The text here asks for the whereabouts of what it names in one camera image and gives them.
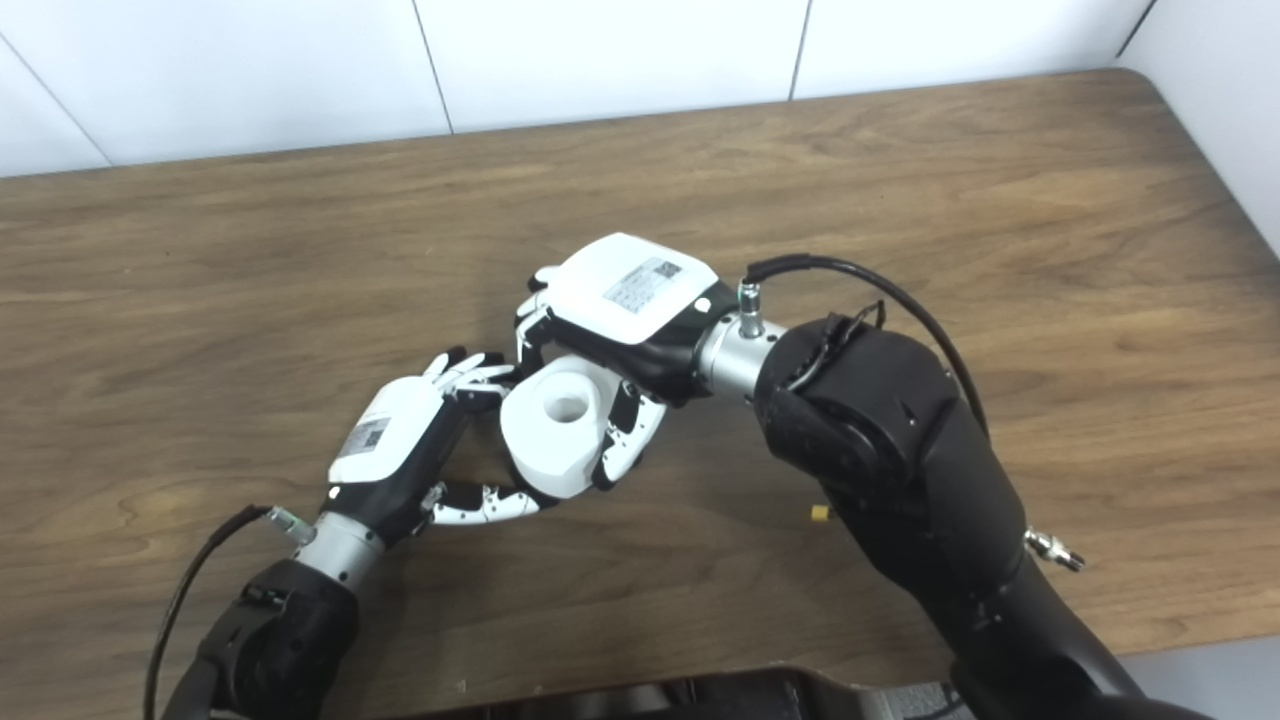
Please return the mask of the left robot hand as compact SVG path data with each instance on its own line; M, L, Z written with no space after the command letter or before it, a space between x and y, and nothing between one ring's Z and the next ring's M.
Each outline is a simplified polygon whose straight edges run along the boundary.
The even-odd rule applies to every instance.
M525 489L443 477L471 421L500 406L513 377L502 354L457 346L424 372L384 384L329 466L321 516L355 521L390 548L430 525L477 527L540 512Z

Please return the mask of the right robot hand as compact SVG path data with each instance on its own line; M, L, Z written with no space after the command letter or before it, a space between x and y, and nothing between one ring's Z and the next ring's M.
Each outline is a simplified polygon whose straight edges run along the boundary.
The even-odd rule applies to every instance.
M701 354L739 310L704 261L626 233L534 273L515 316L517 368L541 370L557 345L613 374L611 406L586 478L609 489L643 455L662 416L712 396Z

